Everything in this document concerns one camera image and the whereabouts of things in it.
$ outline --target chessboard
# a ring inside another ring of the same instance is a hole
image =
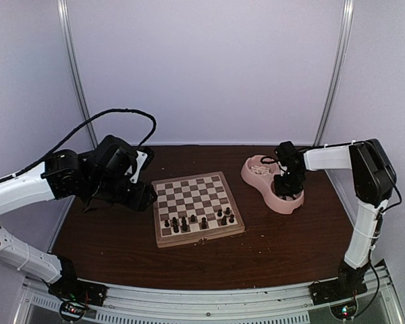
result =
[[[159,248],[204,242],[244,232],[244,223],[222,172],[152,182]]]

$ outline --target white wall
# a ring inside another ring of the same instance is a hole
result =
[[[387,261],[405,311],[405,1],[356,2],[340,89],[324,142],[353,138],[380,139],[398,175],[404,203],[387,212],[373,259]],[[350,173],[334,174],[345,191],[343,198],[356,210]]]
[[[91,114],[155,115],[151,144],[311,143],[329,87],[342,0],[68,1]],[[150,122],[94,122],[139,142]]]
[[[0,177],[38,159],[81,121],[56,0],[0,0]],[[65,147],[90,149],[85,131]],[[0,221],[47,250],[63,205],[31,205]],[[23,278],[0,264],[0,324],[10,323]]]

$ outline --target wooden chessboard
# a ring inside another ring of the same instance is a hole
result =
[[[152,182],[158,194],[153,204],[155,215],[156,243],[159,248],[175,246],[221,238],[244,232],[244,223],[237,204],[234,201],[230,187],[222,172],[192,175]],[[226,225],[221,224],[227,208]],[[223,216],[217,216],[218,210]],[[173,231],[172,219],[178,220],[179,231]],[[183,230],[182,219],[188,224],[187,231]],[[207,228],[203,229],[203,217]]]

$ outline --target pile of white chess pieces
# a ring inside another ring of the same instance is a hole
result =
[[[259,174],[260,176],[270,174],[270,168],[266,167],[265,165],[253,165],[250,167],[250,170],[255,174]]]

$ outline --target pink tray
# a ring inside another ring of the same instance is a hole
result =
[[[280,174],[281,170],[277,163],[274,164],[262,164],[261,158],[264,155],[255,155],[246,160],[242,168],[242,178],[252,187],[255,187],[262,195],[265,204],[276,213],[291,214],[294,209],[300,207],[304,203],[304,191],[302,191],[296,199],[287,197],[287,200],[276,196],[274,191],[273,177],[275,174]],[[254,165],[264,165],[270,169],[270,174],[261,175],[252,172],[251,167]]]

